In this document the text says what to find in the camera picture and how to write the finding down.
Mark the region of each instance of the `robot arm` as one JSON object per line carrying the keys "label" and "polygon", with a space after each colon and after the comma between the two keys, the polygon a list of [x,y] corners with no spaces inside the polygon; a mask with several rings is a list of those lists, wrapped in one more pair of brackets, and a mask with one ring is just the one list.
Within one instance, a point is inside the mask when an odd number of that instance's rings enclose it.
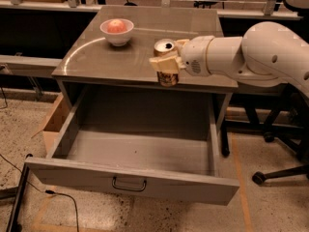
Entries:
{"label": "robot arm", "polygon": [[168,54],[151,59],[156,71],[164,72],[171,67],[174,58],[178,70],[185,69],[191,75],[223,74],[261,87],[291,83],[309,97],[309,44],[281,24],[258,23],[243,37],[202,36],[191,41],[163,41],[156,44],[160,46],[158,52],[165,45],[172,46],[174,51],[169,48]]}

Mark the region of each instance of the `drawer handle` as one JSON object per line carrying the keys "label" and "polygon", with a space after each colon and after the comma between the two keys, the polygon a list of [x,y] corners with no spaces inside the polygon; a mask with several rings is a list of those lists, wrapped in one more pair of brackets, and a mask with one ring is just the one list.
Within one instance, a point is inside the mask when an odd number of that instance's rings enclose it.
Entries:
{"label": "drawer handle", "polygon": [[121,189],[121,190],[130,190],[130,191],[143,191],[146,188],[147,182],[144,181],[142,188],[126,188],[126,187],[120,187],[116,185],[117,177],[113,178],[113,188],[114,189]]}

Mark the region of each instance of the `white bowl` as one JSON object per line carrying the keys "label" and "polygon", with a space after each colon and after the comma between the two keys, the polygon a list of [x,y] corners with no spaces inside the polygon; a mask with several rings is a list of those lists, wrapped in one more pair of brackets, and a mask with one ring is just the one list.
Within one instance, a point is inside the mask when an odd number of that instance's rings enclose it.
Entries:
{"label": "white bowl", "polygon": [[[123,33],[109,33],[107,32],[107,25],[114,19],[121,20],[126,25],[126,31]],[[105,20],[99,27],[100,31],[105,36],[106,40],[115,46],[125,45],[132,37],[134,24],[128,19],[114,18]]]}

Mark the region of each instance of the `metal cabinet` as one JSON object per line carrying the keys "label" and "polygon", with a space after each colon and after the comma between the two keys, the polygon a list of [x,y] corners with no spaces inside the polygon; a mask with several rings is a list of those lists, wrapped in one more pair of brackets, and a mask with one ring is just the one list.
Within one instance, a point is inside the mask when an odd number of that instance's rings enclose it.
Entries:
{"label": "metal cabinet", "polygon": [[[110,17],[134,22],[128,45],[99,34]],[[217,134],[237,83],[182,72],[166,89],[148,63],[157,40],[210,33],[221,35],[215,11],[102,7],[53,73],[70,115],[26,164],[48,185],[227,205],[239,183],[219,176]]]}

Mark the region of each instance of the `speckled floor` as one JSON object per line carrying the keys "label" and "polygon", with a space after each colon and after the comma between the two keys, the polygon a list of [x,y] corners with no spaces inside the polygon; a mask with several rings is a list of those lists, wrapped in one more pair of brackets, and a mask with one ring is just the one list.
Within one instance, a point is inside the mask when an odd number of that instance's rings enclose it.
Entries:
{"label": "speckled floor", "polygon": [[[5,90],[8,107],[0,110],[0,153],[22,168],[25,156],[44,157],[42,134],[33,136],[56,99],[46,93],[35,101],[32,91]],[[4,102],[0,94],[0,106]],[[71,195],[77,204],[80,231],[205,232],[309,231],[309,182],[305,176],[269,180],[262,187],[251,181],[265,172],[298,166],[279,141],[265,143],[259,135],[229,133],[231,155],[220,161],[220,176],[239,179],[240,189],[226,207],[127,195],[46,187],[30,174],[38,189]],[[20,174],[0,159],[0,189],[17,185]],[[0,231],[5,231],[14,200],[0,200]],[[73,202],[27,186],[19,214],[25,232],[77,231]]]}

